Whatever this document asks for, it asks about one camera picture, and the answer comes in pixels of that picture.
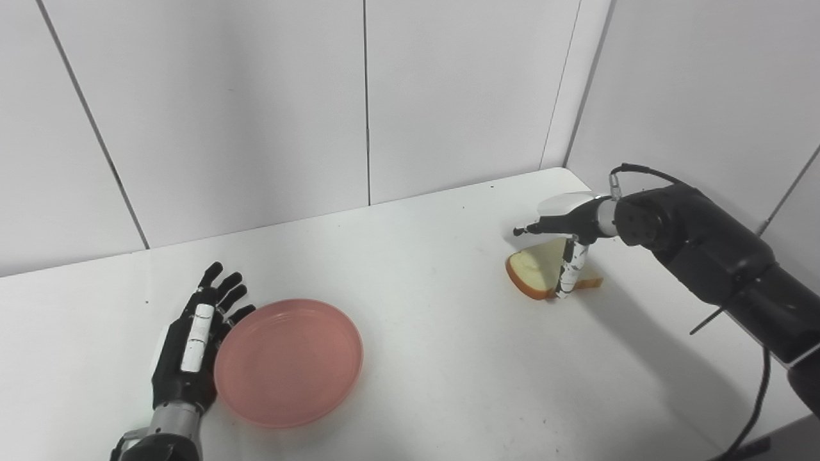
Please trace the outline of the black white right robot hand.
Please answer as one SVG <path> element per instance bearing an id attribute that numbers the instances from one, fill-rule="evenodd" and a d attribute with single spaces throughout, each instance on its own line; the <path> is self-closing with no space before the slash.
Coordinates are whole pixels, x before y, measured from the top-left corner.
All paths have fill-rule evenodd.
<path id="1" fill-rule="evenodd" d="M 562 193 L 542 201 L 537 207 L 539 220 L 512 230 L 522 234 L 565 234 L 562 265 L 554 293 L 566 298 L 574 290 L 585 266 L 589 246 L 600 238 L 618 236 L 614 212 L 617 200 L 591 192 Z"/>

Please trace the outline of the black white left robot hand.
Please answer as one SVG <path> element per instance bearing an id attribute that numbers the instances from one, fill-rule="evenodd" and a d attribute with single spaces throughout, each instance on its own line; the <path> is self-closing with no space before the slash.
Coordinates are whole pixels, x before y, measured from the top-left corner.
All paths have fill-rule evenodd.
<path id="1" fill-rule="evenodd" d="M 248 294 L 243 275 L 234 272 L 217 285 L 223 272 L 216 261 L 203 273 L 197 288 L 184 309 L 168 327 L 160 356 L 152 374 L 152 407 L 154 409 L 176 401 L 192 405 L 199 415 L 205 414 L 217 397 L 214 367 L 218 350 L 234 327 L 256 310 L 252 304 L 232 312 L 234 304 Z M 202 334 L 201 353 L 194 353 L 194 367 L 183 368 L 188 338 L 196 319 L 197 308 L 205 305 L 211 313 Z"/>

